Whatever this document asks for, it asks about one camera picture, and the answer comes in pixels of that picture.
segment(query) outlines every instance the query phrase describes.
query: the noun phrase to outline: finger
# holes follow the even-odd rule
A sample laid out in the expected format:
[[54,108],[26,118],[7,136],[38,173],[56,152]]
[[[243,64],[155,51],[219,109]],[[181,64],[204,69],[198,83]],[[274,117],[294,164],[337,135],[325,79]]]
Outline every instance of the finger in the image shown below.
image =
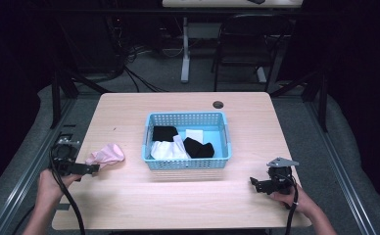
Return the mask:
[[269,197],[275,201],[283,202],[283,203],[289,203],[290,197],[289,195],[280,194],[278,192],[273,192],[269,195]]
[[74,181],[76,181],[77,179],[81,178],[83,175],[80,175],[80,174],[71,174],[71,175],[68,175],[68,176],[65,176],[63,179],[65,185],[67,187],[69,187]]

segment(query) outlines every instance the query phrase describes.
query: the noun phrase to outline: human arm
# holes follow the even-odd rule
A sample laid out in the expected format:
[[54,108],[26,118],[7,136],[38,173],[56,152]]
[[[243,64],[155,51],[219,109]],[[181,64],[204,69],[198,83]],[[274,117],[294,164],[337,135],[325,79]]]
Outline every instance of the human arm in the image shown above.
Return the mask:
[[[69,187],[74,181],[81,177],[81,175],[71,174],[62,177],[62,181],[66,187]],[[34,210],[23,235],[46,234],[46,228],[52,218],[52,211],[59,204],[62,196],[63,192],[53,177],[52,171],[50,169],[43,170],[38,179],[38,190]]]
[[[330,223],[327,215],[319,207],[312,198],[304,191],[304,189],[297,185],[298,189],[298,204],[296,211],[303,213],[312,223],[314,227],[315,234],[317,235],[332,235],[337,234],[333,226]],[[291,188],[291,193],[289,195],[283,195],[278,192],[270,194],[270,198],[279,202],[286,203],[288,205],[293,204],[294,200],[294,187]]]

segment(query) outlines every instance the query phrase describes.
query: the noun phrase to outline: white cloth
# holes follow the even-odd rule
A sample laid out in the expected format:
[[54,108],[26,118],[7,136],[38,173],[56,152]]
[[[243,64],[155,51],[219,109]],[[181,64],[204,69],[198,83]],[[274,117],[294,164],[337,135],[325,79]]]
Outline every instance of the white cloth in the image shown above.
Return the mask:
[[186,137],[203,144],[203,130],[186,129]]
[[155,141],[151,148],[151,156],[156,160],[165,159],[190,159],[184,148],[180,135],[172,137],[174,142]]

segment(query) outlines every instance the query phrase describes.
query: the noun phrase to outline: black curtain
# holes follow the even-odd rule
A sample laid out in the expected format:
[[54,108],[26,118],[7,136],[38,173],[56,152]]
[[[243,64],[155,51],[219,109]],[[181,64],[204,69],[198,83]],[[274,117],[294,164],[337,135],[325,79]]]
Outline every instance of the black curtain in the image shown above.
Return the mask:
[[[328,60],[328,92],[348,120],[361,167],[380,194],[380,1],[305,0],[303,11],[358,13],[353,15],[358,21],[347,27],[349,17],[297,21],[278,79],[296,80],[315,71],[332,53],[331,45],[340,45],[334,47],[340,53],[330,57],[335,60]],[[349,37],[342,37],[343,32]],[[340,38],[350,40],[343,44]]]
[[36,118],[37,92],[51,82],[52,64],[32,25],[17,2],[0,1],[0,176]]

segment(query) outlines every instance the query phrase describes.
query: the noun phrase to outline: blue plastic basket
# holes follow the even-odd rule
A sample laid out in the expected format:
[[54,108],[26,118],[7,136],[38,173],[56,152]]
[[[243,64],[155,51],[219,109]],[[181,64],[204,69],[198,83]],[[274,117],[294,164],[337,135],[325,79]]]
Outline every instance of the blue plastic basket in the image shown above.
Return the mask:
[[[202,159],[155,160],[151,156],[155,125],[174,126],[185,139],[186,129],[203,130],[204,142],[212,143],[214,156]],[[151,113],[145,124],[142,159],[150,169],[224,168],[232,155],[226,116],[222,112]]]

